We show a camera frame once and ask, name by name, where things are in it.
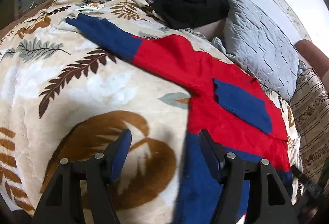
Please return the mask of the cream leaf-print fleece blanket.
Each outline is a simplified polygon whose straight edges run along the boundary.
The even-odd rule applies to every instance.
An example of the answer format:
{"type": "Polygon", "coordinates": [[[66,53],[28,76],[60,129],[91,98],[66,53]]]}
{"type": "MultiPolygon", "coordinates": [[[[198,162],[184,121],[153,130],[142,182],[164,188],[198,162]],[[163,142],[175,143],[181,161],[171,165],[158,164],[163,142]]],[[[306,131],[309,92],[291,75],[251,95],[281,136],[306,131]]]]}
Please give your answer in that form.
{"type": "Polygon", "coordinates": [[[1,209],[34,215],[62,158],[86,160],[132,132],[112,196],[121,223],[173,223],[190,95],[99,49],[68,25],[79,13],[143,38],[174,34],[145,0],[50,0],[1,33],[1,209]]]}

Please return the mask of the red and blue knit sweater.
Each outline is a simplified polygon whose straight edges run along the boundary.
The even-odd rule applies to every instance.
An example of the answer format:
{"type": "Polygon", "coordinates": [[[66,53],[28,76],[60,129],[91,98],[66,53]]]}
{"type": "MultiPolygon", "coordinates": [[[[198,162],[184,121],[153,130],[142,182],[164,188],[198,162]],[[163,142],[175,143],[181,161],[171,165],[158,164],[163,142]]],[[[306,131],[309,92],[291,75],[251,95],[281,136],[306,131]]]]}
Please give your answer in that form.
{"type": "Polygon", "coordinates": [[[86,14],[67,18],[66,22],[121,60],[189,92],[185,161],[174,223],[209,223],[222,191],[198,145],[198,133],[202,129],[242,160],[268,159],[287,192],[292,192],[282,112],[263,92],[256,78],[235,64],[194,50],[186,38],[176,34],[140,38],[106,19],[86,14]]]}

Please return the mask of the grey quilted pillow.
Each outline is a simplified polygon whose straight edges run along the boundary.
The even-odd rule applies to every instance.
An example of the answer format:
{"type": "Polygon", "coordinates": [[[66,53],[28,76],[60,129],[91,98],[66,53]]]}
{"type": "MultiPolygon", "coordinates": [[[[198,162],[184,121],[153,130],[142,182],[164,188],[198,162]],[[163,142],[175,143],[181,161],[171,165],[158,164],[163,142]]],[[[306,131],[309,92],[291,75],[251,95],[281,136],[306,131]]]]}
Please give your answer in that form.
{"type": "Polygon", "coordinates": [[[250,0],[227,0],[224,37],[212,45],[267,88],[289,101],[305,69],[288,37],[250,0]]]}

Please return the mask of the brown and beige bolster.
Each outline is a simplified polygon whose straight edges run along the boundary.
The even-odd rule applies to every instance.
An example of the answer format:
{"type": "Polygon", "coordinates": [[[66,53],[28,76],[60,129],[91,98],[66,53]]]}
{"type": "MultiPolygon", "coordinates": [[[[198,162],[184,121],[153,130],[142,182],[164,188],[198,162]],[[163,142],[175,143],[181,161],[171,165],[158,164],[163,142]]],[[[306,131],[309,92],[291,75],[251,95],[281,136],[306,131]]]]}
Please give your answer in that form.
{"type": "Polygon", "coordinates": [[[328,57],[311,41],[303,39],[295,44],[296,50],[323,79],[328,72],[328,57]]]}

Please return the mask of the brown striped patterned quilt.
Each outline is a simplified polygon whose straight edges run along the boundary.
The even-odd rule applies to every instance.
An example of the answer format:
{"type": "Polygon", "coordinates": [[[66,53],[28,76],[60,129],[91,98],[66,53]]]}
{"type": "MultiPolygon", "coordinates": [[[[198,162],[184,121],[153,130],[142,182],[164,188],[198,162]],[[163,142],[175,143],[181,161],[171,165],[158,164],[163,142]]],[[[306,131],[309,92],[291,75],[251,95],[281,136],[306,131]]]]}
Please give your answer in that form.
{"type": "Polygon", "coordinates": [[[289,104],[301,137],[304,174],[316,182],[328,158],[328,91],[313,69],[299,75],[289,104]]]}

